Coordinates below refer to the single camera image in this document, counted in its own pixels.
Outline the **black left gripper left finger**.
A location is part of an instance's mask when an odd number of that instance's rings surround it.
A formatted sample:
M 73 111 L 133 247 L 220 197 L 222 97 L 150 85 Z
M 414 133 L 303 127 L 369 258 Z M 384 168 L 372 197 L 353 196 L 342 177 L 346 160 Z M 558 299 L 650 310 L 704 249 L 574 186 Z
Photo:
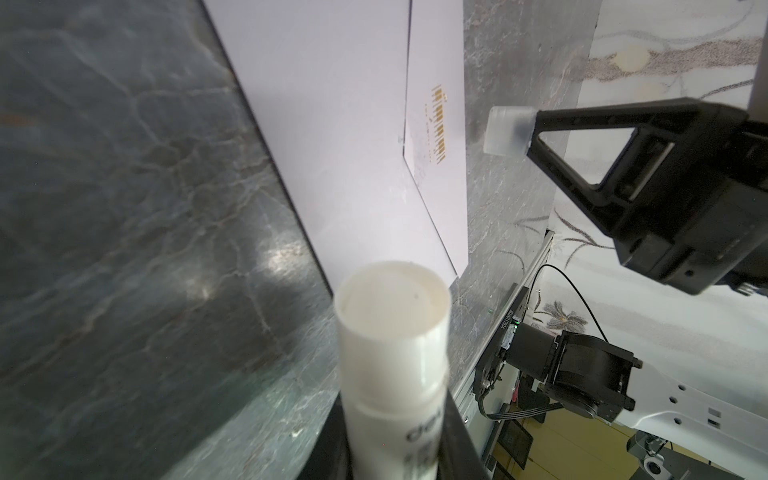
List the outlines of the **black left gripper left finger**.
M 351 455 L 341 395 L 332 404 L 317 441 L 297 480 L 348 480 Z

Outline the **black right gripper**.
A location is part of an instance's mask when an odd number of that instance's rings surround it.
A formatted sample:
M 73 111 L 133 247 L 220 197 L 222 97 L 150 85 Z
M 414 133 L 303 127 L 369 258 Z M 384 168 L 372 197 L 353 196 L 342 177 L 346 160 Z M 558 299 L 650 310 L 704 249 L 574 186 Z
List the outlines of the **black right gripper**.
M 540 138 L 614 129 L 630 139 L 597 184 Z M 766 123 L 689 98 L 541 111 L 528 157 L 612 237 L 624 267 L 691 295 L 766 294 Z

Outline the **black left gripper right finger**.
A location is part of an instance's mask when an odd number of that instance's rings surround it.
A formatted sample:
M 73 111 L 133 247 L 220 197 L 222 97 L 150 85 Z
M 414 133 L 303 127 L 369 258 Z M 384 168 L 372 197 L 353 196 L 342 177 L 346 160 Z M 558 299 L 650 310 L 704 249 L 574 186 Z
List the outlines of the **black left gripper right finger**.
M 445 401 L 437 478 L 441 480 L 489 478 L 487 469 L 475 451 L 463 417 L 450 394 Z

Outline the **white glue stick cap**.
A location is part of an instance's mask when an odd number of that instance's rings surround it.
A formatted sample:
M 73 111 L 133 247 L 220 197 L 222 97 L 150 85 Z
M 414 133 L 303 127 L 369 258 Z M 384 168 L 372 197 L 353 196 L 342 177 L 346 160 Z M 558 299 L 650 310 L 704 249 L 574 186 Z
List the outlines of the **white glue stick cap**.
M 483 152 L 513 160 L 527 156 L 538 111 L 532 107 L 494 106 L 488 116 Z

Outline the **white glue stick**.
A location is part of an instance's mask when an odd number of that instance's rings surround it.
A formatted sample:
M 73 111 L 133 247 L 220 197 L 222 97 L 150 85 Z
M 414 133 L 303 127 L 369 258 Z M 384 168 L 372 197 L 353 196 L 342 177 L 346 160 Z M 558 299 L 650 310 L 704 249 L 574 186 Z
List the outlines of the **white glue stick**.
M 404 261 L 334 294 L 340 395 L 356 479 L 434 479 L 448 395 L 449 287 Z

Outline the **grey paper envelope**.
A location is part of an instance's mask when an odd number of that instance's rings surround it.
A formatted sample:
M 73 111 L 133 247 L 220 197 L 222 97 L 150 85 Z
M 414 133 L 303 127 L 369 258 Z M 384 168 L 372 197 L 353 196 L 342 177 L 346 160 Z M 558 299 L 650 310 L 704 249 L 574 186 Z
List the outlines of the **grey paper envelope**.
M 206 10 L 332 287 L 468 264 L 463 5 L 209 1 Z

